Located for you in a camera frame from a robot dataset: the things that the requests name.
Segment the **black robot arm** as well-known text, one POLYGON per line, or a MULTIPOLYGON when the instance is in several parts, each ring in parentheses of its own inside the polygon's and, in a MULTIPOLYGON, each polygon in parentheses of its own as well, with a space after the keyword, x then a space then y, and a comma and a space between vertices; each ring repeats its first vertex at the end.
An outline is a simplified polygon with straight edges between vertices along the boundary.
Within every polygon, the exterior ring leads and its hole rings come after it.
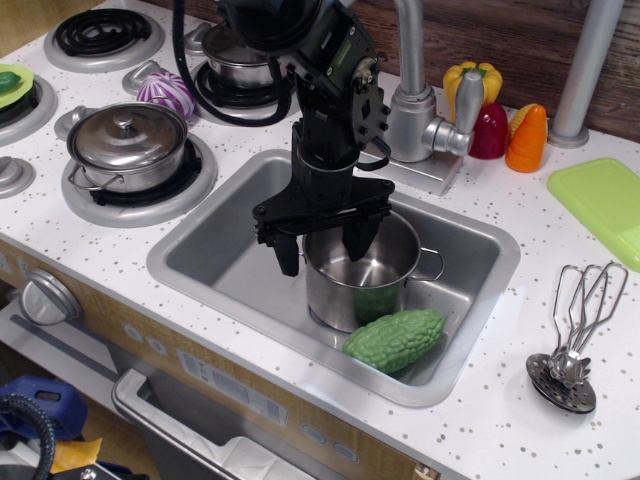
POLYGON ((338 1, 223 1, 233 33, 251 50, 278 60, 293 78, 301 117, 292 126, 291 179, 253 210, 259 242, 275 252, 281 272, 299 272, 298 237, 342 230, 349 258, 361 259, 395 189, 390 180, 360 178, 362 150, 374 144, 386 166, 382 135, 390 109, 378 85, 375 45, 338 1))

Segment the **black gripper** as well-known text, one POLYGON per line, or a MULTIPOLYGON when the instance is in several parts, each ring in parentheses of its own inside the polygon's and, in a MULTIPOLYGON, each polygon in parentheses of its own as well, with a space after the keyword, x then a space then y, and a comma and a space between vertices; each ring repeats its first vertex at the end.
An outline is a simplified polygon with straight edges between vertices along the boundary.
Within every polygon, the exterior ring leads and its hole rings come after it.
POLYGON ((369 250, 390 214, 393 182, 357 177, 354 167, 330 170, 294 152, 289 183, 253 208, 257 240, 273 245, 283 275, 299 274, 300 235, 342 227, 342 243, 352 262, 369 250))

